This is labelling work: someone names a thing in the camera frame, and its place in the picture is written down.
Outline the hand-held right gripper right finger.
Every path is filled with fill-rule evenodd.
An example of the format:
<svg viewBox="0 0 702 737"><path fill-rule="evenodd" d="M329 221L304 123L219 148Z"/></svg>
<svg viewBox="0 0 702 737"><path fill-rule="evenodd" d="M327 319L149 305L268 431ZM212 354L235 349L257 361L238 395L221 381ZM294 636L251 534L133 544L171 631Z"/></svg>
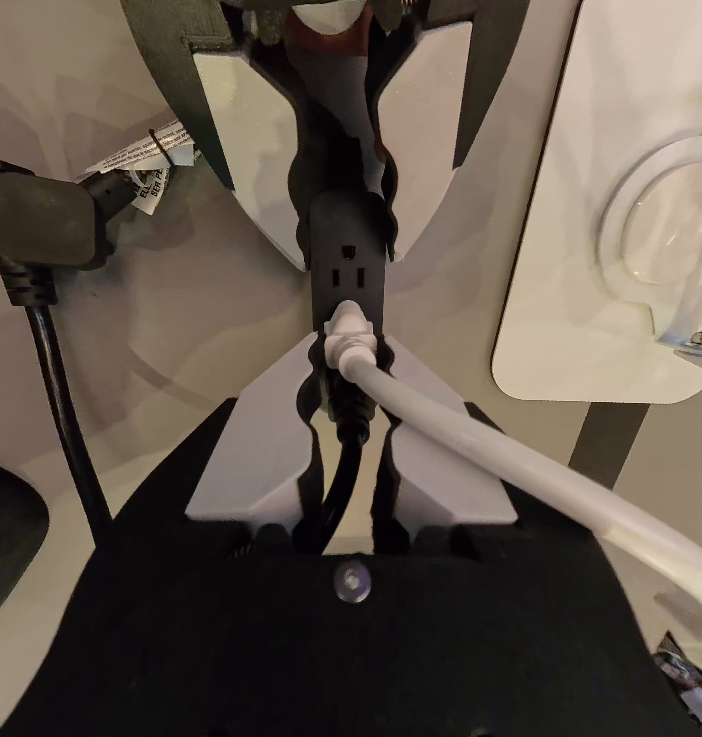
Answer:
<svg viewBox="0 0 702 737"><path fill-rule="evenodd" d="M380 409L390 428L373 493L375 552L406 552L428 527L516 523L498 477Z"/></svg>

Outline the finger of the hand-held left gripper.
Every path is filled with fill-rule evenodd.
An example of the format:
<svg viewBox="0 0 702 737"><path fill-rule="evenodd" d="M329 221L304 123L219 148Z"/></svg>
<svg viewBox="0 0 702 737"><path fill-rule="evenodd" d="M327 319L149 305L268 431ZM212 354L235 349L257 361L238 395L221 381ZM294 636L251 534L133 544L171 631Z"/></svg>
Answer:
<svg viewBox="0 0 702 737"><path fill-rule="evenodd" d="M273 246L306 271L288 183L298 152L290 99L241 52L197 52L193 61L237 202Z"/></svg>
<svg viewBox="0 0 702 737"><path fill-rule="evenodd" d="M470 20L421 32L376 104L381 143L394 165L396 263L427 228L454 176L472 32Z"/></svg>

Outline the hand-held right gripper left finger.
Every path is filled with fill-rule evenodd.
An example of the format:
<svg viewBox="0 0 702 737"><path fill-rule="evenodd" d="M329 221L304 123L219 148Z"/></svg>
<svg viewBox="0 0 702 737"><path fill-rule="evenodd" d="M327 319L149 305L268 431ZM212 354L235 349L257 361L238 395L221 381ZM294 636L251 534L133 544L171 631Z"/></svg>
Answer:
<svg viewBox="0 0 702 737"><path fill-rule="evenodd" d="M311 332L239 394L185 513L193 521L316 532L324 492Z"/></svg>

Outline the black power plug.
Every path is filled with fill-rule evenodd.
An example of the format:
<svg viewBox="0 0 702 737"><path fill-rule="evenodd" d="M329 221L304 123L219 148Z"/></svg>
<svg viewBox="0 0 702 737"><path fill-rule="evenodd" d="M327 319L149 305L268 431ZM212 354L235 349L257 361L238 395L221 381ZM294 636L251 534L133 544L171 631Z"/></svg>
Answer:
<svg viewBox="0 0 702 737"><path fill-rule="evenodd" d="M343 378L337 369L326 369L325 386L328 415L336 426L338 440L343 445L364 447L370 437L376 402L355 383Z"/></svg>

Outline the white power plug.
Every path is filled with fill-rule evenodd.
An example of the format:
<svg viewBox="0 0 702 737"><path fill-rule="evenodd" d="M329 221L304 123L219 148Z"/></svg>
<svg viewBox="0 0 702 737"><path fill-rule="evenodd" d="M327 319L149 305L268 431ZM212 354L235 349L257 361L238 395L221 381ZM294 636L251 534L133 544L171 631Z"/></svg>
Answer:
<svg viewBox="0 0 702 737"><path fill-rule="evenodd" d="M377 338L373 324L355 301L342 301L325 323L324 351L328 368L344 375L350 361L376 365Z"/></svg>

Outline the black flat strip plug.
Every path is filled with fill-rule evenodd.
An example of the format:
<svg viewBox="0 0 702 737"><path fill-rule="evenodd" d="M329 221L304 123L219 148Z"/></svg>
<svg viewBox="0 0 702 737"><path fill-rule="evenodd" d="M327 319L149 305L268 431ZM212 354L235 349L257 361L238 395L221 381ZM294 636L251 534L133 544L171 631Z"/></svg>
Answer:
<svg viewBox="0 0 702 737"><path fill-rule="evenodd" d="M92 271L115 252L107 223L137 196L119 170L80 183L0 160L0 256L17 264Z"/></svg>

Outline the black mesh pad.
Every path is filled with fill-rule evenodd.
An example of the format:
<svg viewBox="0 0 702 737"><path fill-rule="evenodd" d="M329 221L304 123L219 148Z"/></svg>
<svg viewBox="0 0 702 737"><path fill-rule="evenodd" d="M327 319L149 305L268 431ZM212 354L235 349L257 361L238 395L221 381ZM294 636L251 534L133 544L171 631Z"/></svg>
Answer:
<svg viewBox="0 0 702 737"><path fill-rule="evenodd" d="M41 548L49 521L40 493L0 466L0 608Z"/></svg>

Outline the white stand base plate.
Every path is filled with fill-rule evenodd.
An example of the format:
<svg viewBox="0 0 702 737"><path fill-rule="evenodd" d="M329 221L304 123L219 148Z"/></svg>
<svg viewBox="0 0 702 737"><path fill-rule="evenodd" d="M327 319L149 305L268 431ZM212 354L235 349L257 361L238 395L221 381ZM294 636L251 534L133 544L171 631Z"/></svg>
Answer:
<svg viewBox="0 0 702 737"><path fill-rule="evenodd" d="M702 390L702 2L583 2L493 355L521 400Z"/></svg>

